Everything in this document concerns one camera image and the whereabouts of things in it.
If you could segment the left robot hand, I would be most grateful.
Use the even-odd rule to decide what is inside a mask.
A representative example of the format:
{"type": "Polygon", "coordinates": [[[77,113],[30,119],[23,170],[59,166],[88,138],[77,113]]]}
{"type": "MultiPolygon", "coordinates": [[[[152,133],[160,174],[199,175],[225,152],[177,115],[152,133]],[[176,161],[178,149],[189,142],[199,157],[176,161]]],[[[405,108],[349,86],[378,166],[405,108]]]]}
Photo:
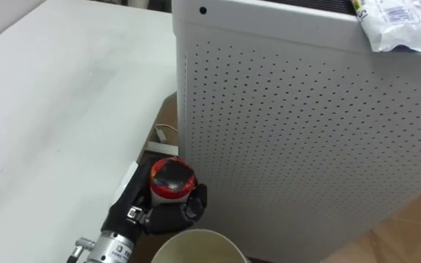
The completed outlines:
{"type": "Polygon", "coordinates": [[[208,206],[208,187],[178,157],[138,164],[114,198],[101,230],[133,243],[140,235],[166,235],[194,226],[208,206]]]}

